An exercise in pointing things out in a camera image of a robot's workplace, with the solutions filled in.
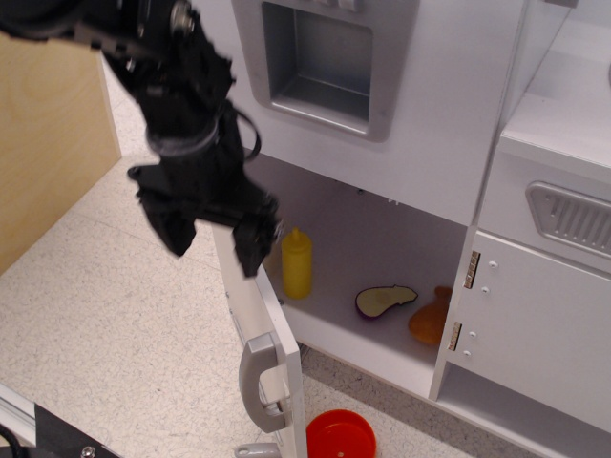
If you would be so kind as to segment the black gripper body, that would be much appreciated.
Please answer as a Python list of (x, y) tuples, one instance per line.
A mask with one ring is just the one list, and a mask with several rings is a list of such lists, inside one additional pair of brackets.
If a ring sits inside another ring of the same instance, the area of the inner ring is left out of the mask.
[(149, 137), (157, 164), (132, 167), (137, 196), (171, 202), (189, 218), (236, 227), (243, 219), (278, 219), (277, 200), (245, 172), (241, 132), (221, 121), (213, 133), (194, 138)]

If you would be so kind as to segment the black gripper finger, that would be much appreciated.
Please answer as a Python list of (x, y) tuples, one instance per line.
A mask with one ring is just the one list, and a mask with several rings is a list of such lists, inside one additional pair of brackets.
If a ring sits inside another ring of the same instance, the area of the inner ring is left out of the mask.
[(182, 257), (196, 235), (195, 219), (185, 216), (171, 202), (156, 198), (141, 198), (144, 213), (166, 248)]
[(243, 219), (232, 231), (235, 252), (246, 278), (254, 278), (282, 233), (280, 219)]

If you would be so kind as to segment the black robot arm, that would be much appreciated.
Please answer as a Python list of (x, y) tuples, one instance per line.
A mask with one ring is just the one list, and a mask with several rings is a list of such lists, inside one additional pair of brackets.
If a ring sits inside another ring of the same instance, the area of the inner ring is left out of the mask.
[(197, 220), (230, 227), (243, 273), (254, 277), (278, 233), (277, 200), (244, 165), (245, 115), (228, 94), (230, 61), (207, 39), (188, 1), (5, 1), (1, 29), (20, 39), (71, 41), (101, 52), (139, 106), (159, 161), (129, 178), (158, 237), (183, 255)]

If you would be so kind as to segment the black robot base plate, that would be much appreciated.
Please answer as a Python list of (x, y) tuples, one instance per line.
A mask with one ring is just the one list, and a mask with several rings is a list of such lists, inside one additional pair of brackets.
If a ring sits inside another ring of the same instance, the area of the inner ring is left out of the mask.
[(106, 445), (35, 405), (35, 446), (30, 457), (118, 457)]

